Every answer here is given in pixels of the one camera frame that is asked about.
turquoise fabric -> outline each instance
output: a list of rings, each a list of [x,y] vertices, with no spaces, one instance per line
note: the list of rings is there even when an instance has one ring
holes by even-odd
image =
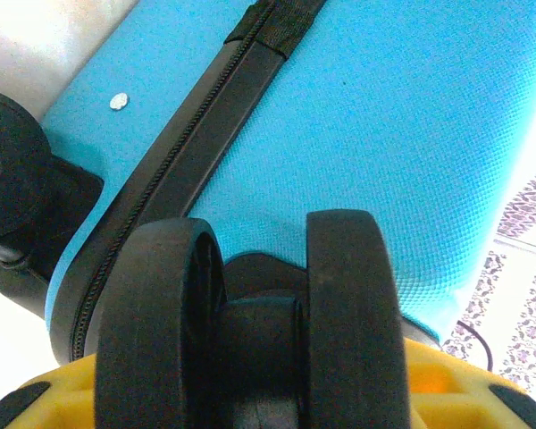
[[[141,0],[46,115],[54,152],[105,179],[55,270],[48,323],[72,259],[251,3]],[[367,210],[403,313],[444,337],[535,108],[536,1],[329,0],[191,215],[225,259],[305,265],[308,212]]]

white surface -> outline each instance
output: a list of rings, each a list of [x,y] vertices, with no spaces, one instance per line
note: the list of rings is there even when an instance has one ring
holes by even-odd
[[[0,93],[40,118],[135,3],[0,0]],[[45,323],[0,295],[0,399],[56,366]]]
[[[56,367],[44,321],[0,294],[0,399]]]
[[[37,118],[137,0],[0,0],[0,93]]]

zipper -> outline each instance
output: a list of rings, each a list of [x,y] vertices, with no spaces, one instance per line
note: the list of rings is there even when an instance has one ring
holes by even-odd
[[[198,107],[197,111],[185,127],[185,130],[182,132],[180,137],[177,139],[177,142],[173,145],[173,147],[167,154],[167,157],[165,157],[164,160],[161,162],[159,168],[153,175],[153,178],[147,184],[143,194],[138,199],[137,204],[131,210],[129,217],[127,218],[123,226],[119,229],[117,237],[113,241],[112,246],[107,251],[107,254],[105,255],[102,264],[97,268],[96,275],[92,282],[89,284],[86,296],[82,300],[80,311],[76,323],[74,325],[73,335],[71,336],[71,361],[83,358],[84,356],[86,335],[88,333],[89,323],[91,322],[91,317],[93,315],[96,303],[99,300],[101,292],[103,291],[103,288],[105,286],[107,276],[111,271],[111,267],[113,266],[113,263],[119,251],[121,250],[121,247],[132,233],[132,230],[134,229],[137,220],[143,213],[143,210],[147,205],[148,200],[151,198],[163,178],[166,176],[167,171],[171,167],[177,155],[186,145],[192,132],[195,130],[199,122],[202,120],[206,112],[211,107],[213,101],[221,92],[222,87],[225,85],[231,74],[239,65],[244,55],[247,53],[247,50],[254,42],[258,32],[268,21],[275,7],[276,3],[270,2],[254,24],[254,26],[251,28],[251,30],[242,39],[242,42],[240,43],[237,51],[230,58],[226,66],[222,69],[222,72],[214,83],[213,88],[208,92],[205,100]]]

black cable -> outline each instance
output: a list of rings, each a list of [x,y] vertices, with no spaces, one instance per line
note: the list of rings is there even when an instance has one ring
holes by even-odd
[[[484,351],[486,351],[486,358],[487,358],[487,365],[486,370],[489,372],[492,372],[493,367],[493,361],[492,361],[492,352],[490,351],[489,344],[482,338],[482,336],[472,327],[466,324],[465,322],[459,320],[456,322],[459,326],[462,328],[465,328],[468,332],[470,332],[474,337],[481,342],[482,346],[484,347]]]

white rivet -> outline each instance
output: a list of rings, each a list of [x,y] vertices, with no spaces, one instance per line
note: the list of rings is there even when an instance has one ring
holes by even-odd
[[[120,92],[119,94],[117,94],[111,99],[111,101],[109,102],[109,106],[113,110],[121,110],[128,103],[129,103],[129,96],[125,94],[124,92]]]

